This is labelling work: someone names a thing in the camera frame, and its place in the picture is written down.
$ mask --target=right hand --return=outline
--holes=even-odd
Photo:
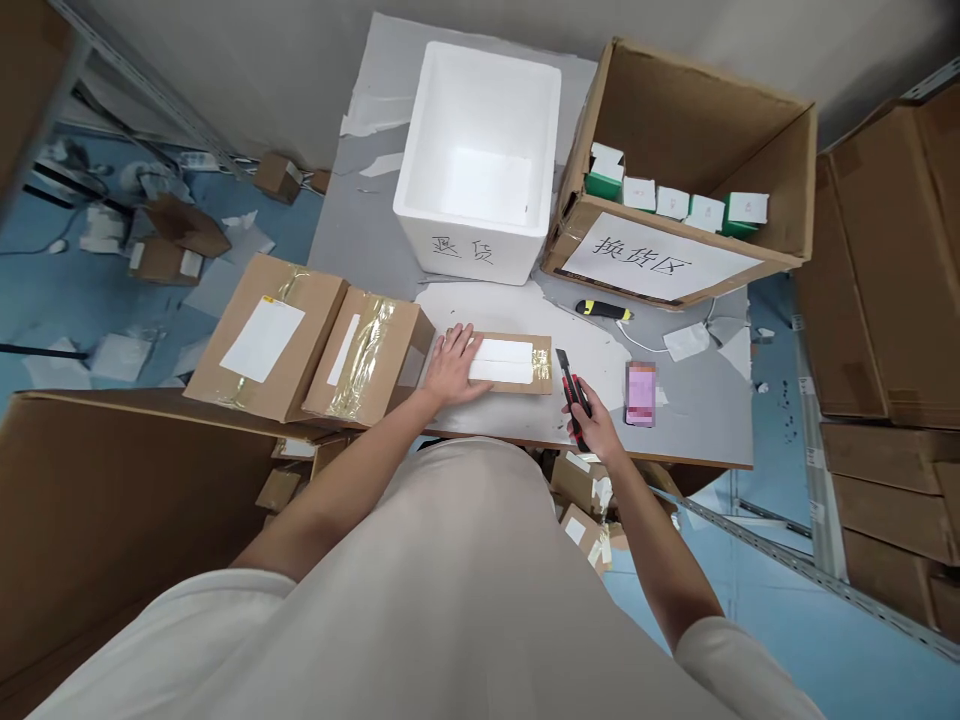
[[[580,423],[583,439],[590,446],[591,452],[596,453],[600,462],[607,464],[618,455],[625,454],[626,451],[623,449],[617,430],[613,426],[613,419],[610,417],[607,408],[600,402],[600,397],[587,384],[586,380],[578,379],[586,395],[586,400],[590,403],[593,417],[587,417],[587,412],[581,407],[580,403],[574,403],[572,408],[569,405],[564,405],[561,412],[567,415],[572,412],[573,417]],[[573,437],[573,420],[567,423],[567,434],[570,436],[570,441],[576,444],[577,441]]]

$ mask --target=smartphone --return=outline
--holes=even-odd
[[[637,427],[653,427],[657,407],[655,363],[627,363],[627,402],[623,421]]]

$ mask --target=hand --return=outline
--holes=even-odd
[[[423,390],[433,396],[440,407],[476,400],[493,387],[492,382],[471,384],[467,379],[470,363],[482,342],[483,335],[474,335],[472,324],[463,327],[457,323],[456,327],[447,328],[446,335],[437,338]]]
[[[573,408],[569,405],[564,405],[561,412],[569,415],[572,409],[573,417],[580,423],[580,429],[583,431],[583,439],[586,440],[587,445],[590,446],[590,451],[596,453],[597,457],[600,458],[600,462],[607,464],[626,451],[623,449],[623,444],[620,442],[619,436],[617,436],[616,428],[613,427],[613,420],[610,418],[610,413],[607,412],[603,403],[600,402],[599,396],[594,392],[593,388],[587,384],[586,380],[583,378],[578,379],[580,380],[581,387],[583,387],[586,400],[590,403],[590,410],[593,413],[593,417],[587,417],[587,412],[581,407],[580,403],[574,403]],[[567,434],[570,436],[570,441],[576,444],[577,441],[573,437],[573,420],[567,423]]]

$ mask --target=white shirt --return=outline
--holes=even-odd
[[[31,718],[821,718],[723,618],[666,655],[497,441],[407,459],[299,584],[220,570],[157,598]]]

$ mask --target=left hand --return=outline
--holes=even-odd
[[[457,323],[456,327],[447,328],[446,335],[437,338],[423,390],[432,395],[440,407],[476,400],[493,387],[489,381],[471,384],[468,380],[470,363],[481,342],[483,335],[473,334],[472,323],[466,327]]]

